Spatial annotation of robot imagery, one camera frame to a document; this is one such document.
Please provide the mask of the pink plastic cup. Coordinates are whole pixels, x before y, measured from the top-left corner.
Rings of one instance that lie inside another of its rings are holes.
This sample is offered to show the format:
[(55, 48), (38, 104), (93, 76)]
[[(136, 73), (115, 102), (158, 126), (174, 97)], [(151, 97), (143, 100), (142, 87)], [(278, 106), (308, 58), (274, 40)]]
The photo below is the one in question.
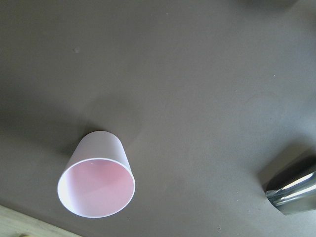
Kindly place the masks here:
[(123, 145), (106, 131), (94, 131), (77, 145), (57, 186), (63, 206), (75, 215), (103, 218), (132, 200), (135, 178)]

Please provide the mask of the metal scoop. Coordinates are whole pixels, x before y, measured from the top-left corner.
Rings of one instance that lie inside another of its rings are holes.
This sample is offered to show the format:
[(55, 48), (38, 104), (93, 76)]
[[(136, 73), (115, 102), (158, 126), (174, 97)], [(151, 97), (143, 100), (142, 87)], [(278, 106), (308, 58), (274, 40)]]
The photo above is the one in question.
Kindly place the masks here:
[(316, 209), (316, 145), (292, 141), (257, 175), (265, 198), (283, 215)]

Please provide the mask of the wooden cutting board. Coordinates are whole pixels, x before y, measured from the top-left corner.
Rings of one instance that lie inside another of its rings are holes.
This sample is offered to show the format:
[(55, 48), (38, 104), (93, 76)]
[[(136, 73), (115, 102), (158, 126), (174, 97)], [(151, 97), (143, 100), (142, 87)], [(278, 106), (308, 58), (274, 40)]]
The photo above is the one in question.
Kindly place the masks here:
[(0, 206), (1, 237), (79, 237), (57, 226)]

